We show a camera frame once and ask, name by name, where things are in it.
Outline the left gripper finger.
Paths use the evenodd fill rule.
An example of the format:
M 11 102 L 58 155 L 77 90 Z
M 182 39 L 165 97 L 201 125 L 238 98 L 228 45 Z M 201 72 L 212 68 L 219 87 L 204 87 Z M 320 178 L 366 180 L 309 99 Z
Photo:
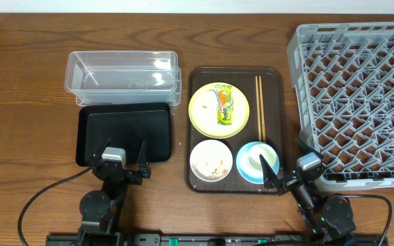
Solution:
M 143 141 L 141 148 L 140 148 L 140 152 L 138 154 L 136 164 L 138 166 L 138 171 L 139 171 L 139 173 L 141 173 L 142 177 L 143 178 L 150 178 L 151 169 L 150 169 L 150 164 L 148 163 L 148 160 L 147 160 L 146 151 L 147 151 L 147 143 L 146 143 L 146 141 Z
M 105 143 L 92 155 L 92 160 L 101 160 L 102 154 L 104 153 L 105 149 L 109 146 L 110 138 L 108 138 Z

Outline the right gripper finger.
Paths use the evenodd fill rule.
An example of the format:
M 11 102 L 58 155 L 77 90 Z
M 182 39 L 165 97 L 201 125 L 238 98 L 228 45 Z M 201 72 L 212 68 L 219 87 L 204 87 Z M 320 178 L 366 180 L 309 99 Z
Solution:
M 303 155 L 307 155 L 307 154 L 315 154 L 319 159 L 323 159 L 323 154 L 321 154 L 320 152 L 316 151 L 316 149 L 314 149 L 313 147 L 310 147 L 306 142 L 302 141 L 300 138 L 296 139 L 301 153 Z
M 273 189 L 276 187 L 276 182 L 278 181 L 278 176 L 274 173 L 274 170 L 270 164 L 265 160 L 262 154 L 259 155 L 259 160 L 261 162 L 261 167 L 263 171 L 263 185 L 266 189 Z

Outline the green orange snack wrapper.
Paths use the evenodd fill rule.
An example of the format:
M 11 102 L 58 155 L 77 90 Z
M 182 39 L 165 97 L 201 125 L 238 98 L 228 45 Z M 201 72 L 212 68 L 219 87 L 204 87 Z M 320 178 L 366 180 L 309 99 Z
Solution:
M 233 114 L 232 86 L 217 84 L 215 91 L 218 100 L 217 119 L 218 124 L 231 125 Z

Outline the white paper cup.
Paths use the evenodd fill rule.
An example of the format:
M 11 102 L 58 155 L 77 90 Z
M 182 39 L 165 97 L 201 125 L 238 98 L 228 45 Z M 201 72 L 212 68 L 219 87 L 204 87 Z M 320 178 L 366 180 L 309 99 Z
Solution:
M 260 155 L 263 156 L 263 158 L 275 172 L 278 171 L 278 155 L 273 147 L 267 145 L 266 143 L 258 143 L 249 150 L 248 161 L 252 169 L 256 171 L 262 170 L 261 160 L 259 158 Z

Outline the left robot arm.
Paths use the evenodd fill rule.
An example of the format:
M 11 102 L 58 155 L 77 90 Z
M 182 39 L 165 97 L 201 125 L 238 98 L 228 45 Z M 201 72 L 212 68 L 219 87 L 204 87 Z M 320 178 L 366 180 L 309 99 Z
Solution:
M 81 227 L 77 245 L 132 245 L 131 236 L 119 229 L 120 216 L 130 185 L 141 185 L 150 178 L 146 156 L 147 143 L 142 142 L 137 156 L 137 169 L 126 169 L 126 153 L 106 143 L 89 160 L 92 173 L 103 182 L 100 190 L 90 191 L 80 201 Z

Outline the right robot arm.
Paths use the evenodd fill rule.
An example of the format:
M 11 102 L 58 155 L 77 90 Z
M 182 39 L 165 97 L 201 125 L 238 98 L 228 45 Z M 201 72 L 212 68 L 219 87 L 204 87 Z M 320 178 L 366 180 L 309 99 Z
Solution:
M 356 226 L 353 210 L 347 198 L 323 195 L 314 182 L 323 174 L 324 155 L 298 140 L 303 155 L 298 159 L 292 174 L 278 178 L 269 161 L 260 154 L 263 184 L 266 189 L 275 189 L 277 194 L 292 194 L 298 203 L 298 211 L 306 225 L 312 229 L 314 243 L 326 245 L 355 245 L 353 235 Z

